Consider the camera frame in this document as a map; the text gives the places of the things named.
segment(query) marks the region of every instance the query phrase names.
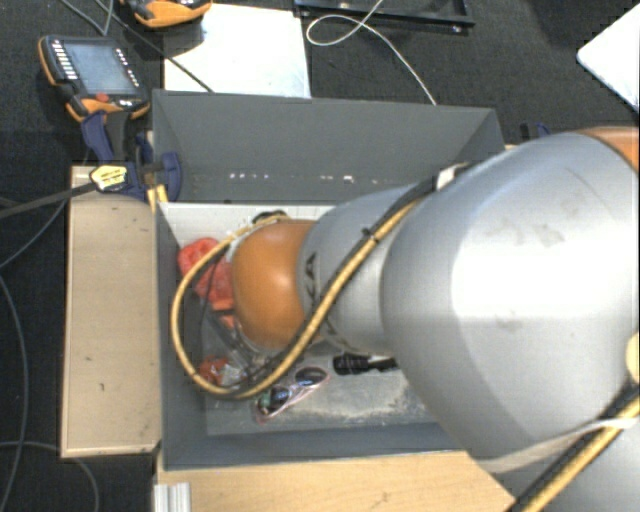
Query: white paper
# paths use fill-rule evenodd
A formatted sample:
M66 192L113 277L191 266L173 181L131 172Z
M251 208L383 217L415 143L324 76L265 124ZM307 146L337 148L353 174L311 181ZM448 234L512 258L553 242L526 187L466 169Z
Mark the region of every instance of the white paper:
M204 42L175 58L215 92L309 98L300 20L291 11L213 4ZM165 89L204 91L165 61Z
M578 51L578 62L638 111L640 5Z

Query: clamp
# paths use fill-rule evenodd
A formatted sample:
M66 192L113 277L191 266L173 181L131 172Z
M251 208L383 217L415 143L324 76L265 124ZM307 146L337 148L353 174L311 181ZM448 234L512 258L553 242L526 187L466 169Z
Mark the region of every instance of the clamp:
M162 185L168 200L176 201L182 184L178 154L166 152L159 162L153 162L153 149L144 133L129 136L128 113L104 114L95 112L80 125L85 144L96 154L100 164L90 174L97 189L144 202L151 190Z

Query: red object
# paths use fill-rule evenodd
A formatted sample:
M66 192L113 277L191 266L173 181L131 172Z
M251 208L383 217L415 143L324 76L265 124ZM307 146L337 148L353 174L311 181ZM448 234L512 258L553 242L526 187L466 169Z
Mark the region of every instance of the red object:
M229 363L226 357L207 356L198 367L198 373L211 384L220 385L222 369Z
M200 238L183 247L178 253L178 267L184 276L211 249L218 245L215 238ZM233 309L233 289L231 287L231 263L222 258L215 267L205 271L194 286L199 297L204 298L209 290L207 299L216 311Z

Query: gray bin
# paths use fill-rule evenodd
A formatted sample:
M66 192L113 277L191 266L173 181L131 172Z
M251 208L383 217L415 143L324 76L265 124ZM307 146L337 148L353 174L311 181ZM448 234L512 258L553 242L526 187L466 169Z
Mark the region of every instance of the gray bin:
M317 218L338 202L411 183L453 162L484 160L504 147L495 113L164 91L155 91L153 102L156 154L178 152L185 185L181 201L163 205L156 217L165 469L457 448L399 371L333 375L310 398L258 426L250 402L217 401L185 375L169 338L169 307L181 245L221 238L261 211ZM196 365L216 343L206 322L202 335L200 311L200 301L188 295L184 339ZM304 362L328 368L334 351L320 344Z

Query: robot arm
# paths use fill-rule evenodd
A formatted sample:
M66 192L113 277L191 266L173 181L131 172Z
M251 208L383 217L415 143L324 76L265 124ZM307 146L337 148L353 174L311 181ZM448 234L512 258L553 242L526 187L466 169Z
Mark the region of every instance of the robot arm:
M545 137L474 166L377 244L322 337L349 352L395 357L477 460L589 423L629 381L624 355L638 330L637 172L637 129ZM256 345L288 343L362 230L405 192L361 197L304 227L267 226L238 247L238 317ZM265 260L278 272L256 273ZM256 288L269 290L267 304L245 301ZM256 313L274 303L291 315ZM549 510L638 508L638 447L636 425ZM553 459L492 474L518 495Z

